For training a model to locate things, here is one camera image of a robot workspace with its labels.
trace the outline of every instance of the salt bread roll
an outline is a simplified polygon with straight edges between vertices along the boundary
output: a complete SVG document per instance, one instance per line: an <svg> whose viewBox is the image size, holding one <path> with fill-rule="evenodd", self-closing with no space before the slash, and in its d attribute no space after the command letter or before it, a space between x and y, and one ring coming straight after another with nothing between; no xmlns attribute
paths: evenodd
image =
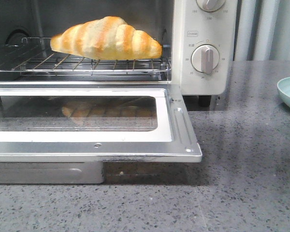
<svg viewBox="0 0 290 232"><path fill-rule="evenodd" d="M53 51L90 59L147 59L162 53L150 35L115 16L75 25L53 36L50 45Z"/></svg>

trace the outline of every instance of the toaster oven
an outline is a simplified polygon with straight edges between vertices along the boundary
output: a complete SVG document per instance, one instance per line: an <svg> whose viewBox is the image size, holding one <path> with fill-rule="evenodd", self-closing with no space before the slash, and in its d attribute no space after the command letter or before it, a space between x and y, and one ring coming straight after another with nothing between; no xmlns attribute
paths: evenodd
<svg viewBox="0 0 290 232"><path fill-rule="evenodd" d="M103 163L200 162L183 95L226 87L235 0L0 0L0 183L100 183ZM107 15L162 57L92 60L50 38Z"/></svg>

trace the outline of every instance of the oven control knob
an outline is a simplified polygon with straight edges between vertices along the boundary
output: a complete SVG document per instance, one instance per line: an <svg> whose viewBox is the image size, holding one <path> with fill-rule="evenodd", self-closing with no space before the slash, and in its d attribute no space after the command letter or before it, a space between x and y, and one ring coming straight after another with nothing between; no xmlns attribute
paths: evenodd
<svg viewBox="0 0 290 232"><path fill-rule="evenodd" d="M197 0L197 4L204 11L216 11L223 6L226 0Z"/></svg>
<svg viewBox="0 0 290 232"><path fill-rule="evenodd" d="M192 66L199 72L211 74L219 62L219 52L212 45L201 45L191 56Z"/></svg>

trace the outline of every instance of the control panel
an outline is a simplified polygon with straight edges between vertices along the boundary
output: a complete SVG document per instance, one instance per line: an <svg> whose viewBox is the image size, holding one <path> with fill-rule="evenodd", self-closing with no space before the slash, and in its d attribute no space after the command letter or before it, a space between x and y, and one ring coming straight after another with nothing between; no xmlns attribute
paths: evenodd
<svg viewBox="0 0 290 232"><path fill-rule="evenodd" d="M172 82L183 95L218 95L233 57L236 0L175 0Z"/></svg>

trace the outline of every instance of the oven door frame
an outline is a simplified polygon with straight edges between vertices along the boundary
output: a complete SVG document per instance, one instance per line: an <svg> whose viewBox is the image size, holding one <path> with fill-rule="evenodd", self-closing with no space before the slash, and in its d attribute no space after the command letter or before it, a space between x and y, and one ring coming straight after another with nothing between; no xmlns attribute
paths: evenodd
<svg viewBox="0 0 290 232"><path fill-rule="evenodd" d="M118 91L136 89L164 89L165 112L168 116L172 139L168 142L0 142L0 162L200 162L202 152L196 139L180 87L174 84L156 85L97 85L84 82L30 82L0 83L0 95L22 96L24 91L47 88L46 96L58 89L86 91L112 88Z"/></svg>

